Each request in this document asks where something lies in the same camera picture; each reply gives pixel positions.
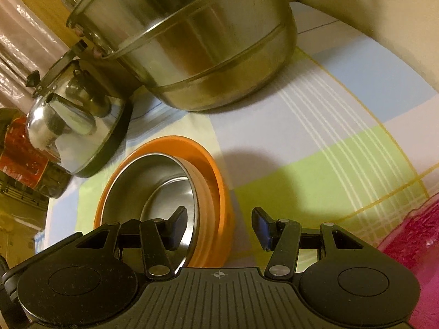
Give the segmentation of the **cooking oil bottle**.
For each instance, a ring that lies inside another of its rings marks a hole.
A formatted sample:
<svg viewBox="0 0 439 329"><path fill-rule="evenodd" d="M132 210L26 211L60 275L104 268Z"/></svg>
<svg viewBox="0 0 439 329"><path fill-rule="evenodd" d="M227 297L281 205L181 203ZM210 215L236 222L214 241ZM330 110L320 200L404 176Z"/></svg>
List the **cooking oil bottle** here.
<svg viewBox="0 0 439 329"><path fill-rule="evenodd" d="M31 145L26 122L20 110L1 108L1 171L48 198L58 198L71 175Z"/></svg>

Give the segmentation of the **beige curtain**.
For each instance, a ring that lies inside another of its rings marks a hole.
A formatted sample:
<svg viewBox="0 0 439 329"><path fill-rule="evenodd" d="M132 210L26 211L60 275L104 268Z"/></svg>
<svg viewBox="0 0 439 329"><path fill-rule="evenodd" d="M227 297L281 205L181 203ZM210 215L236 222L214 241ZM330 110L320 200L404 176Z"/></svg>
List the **beige curtain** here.
<svg viewBox="0 0 439 329"><path fill-rule="evenodd" d="M1 106L27 113L33 104L27 76L46 73L67 50L22 0L1 0Z"/></svg>

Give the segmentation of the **checkered tablecloth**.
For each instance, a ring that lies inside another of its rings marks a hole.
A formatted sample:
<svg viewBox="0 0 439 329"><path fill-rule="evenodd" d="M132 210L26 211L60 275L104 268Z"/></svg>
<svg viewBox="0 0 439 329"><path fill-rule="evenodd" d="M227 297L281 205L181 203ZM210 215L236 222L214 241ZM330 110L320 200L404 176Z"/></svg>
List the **checkered tablecloth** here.
<svg viewBox="0 0 439 329"><path fill-rule="evenodd" d="M332 16L295 2L298 45L265 88L239 103L187 113L144 88L129 131L97 175L49 203L44 246L89 232L118 164L140 145L182 135L214 157L234 207L229 266L265 266L256 206L308 228L344 227L377 245L438 192L438 92L404 61Z"/></svg>

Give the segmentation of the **stainless steel steamer pot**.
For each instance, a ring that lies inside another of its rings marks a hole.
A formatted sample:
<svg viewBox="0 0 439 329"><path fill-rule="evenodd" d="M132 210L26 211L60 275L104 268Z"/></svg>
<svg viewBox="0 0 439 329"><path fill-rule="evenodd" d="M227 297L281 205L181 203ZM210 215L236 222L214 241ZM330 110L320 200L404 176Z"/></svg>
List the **stainless steel steamer pot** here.
<svg viewBox="0 0 439 329"><path fill-rule="evenodd" d="M241 100L290 61L289 0L62 0L81 31L163 103L205 111Z"/></svg>

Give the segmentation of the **pink glass plate floral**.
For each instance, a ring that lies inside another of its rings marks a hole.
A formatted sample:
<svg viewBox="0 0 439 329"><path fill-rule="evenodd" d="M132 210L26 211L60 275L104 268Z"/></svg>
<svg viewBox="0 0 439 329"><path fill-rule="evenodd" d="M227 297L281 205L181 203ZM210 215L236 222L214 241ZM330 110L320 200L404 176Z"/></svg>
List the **pink glass plate floral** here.
<svg viewBox="0 0 439 329"><path fill-rule="evenodd" d="M409 320L414 328L438 327L438 195L410 211L378 246L406 266L420 283L420 298Z"/></svg>

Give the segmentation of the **stainless steel bowl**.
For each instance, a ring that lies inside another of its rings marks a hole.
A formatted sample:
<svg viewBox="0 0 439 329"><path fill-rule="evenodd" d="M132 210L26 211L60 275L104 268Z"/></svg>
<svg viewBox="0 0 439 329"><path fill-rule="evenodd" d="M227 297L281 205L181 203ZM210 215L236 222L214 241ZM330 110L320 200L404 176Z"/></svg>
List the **stainless steel bowl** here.
<svg viewBox="0 0 439 329"><path fill-rule="evenodd" d="M103 196L100 222L167 220L178 207L185 207L185 232L170 254L171 265L179 270L189 263L199 232L199 200L193 170L182 158L161 153L134 159L110 182Z"/></svg>

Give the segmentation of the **stainless steel kettle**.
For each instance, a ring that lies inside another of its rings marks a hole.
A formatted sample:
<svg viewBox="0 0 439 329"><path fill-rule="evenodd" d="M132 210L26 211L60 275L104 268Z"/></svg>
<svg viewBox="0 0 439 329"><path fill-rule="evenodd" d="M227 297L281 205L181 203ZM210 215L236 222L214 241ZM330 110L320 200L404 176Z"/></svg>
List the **stainless steel kettle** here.
<svg viewBox="0 0 439 329"><path fill-rule="evenodd" d="M34 89L27 135L34 148L77 177L92 177L126 136L133 105L120 98L96 70L79 58L80 40L45 75L35 70L26 85Z"/></svg>

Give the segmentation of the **orange plastic bowl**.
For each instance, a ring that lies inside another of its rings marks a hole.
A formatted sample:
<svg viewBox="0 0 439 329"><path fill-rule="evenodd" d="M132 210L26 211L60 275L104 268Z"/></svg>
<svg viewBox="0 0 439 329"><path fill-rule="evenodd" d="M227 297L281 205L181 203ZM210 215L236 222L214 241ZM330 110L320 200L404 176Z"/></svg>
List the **orange plastic bowl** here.
<svg viewBox="0 0 439 329"><path fill-rule="evenodd" d="M122 168L134 159L147 154L161 153L182 158L194 168L196 191L199 200L199 232L189 267L219 268L229 256L234 235L234 212L229 191L213 157L197 142L187 137L166 136L151 140L132 152L110 177L94 217L94 227L99 227L103 196L110 182Z"/></svg>

